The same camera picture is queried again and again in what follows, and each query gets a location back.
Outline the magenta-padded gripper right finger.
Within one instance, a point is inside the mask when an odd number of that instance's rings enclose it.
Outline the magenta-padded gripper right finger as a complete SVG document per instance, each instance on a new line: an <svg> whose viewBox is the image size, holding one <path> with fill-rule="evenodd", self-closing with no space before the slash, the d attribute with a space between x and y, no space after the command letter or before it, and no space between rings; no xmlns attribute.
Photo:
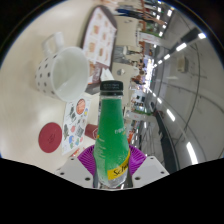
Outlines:
<svg viewBox="0 0 224 224"><path fill-rule="evenodd" d="M129 148L127 177L129 188L140 188L169 175L169 172L155 156L146 156L133 146L129 146Z"/></svg>

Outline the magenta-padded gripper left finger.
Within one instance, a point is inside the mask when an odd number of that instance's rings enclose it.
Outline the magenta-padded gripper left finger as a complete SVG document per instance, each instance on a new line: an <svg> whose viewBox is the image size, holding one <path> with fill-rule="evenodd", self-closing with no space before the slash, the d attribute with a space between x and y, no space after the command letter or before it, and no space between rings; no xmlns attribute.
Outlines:
<svg viewBox="0 0 224 224"><path fill-rule="evenodd" d="M94 146L89 146L80 155L70 157L55 174L84 188L98 188L93 150Z"/></svg>

